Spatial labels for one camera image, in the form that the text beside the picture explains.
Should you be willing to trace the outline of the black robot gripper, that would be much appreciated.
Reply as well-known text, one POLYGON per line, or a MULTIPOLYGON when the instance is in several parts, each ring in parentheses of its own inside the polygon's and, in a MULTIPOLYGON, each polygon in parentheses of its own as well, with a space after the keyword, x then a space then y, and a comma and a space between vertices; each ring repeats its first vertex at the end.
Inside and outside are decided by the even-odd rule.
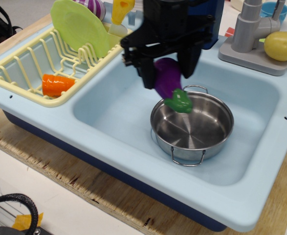
POLYGON ((154 59, 177 54, 187 79, 197 66, 203 45, 211 42, 213 16, 204 0, 145 0, 143 22, 121 40, 126 66, 134 66, 146 89, 155 87, 154 59))

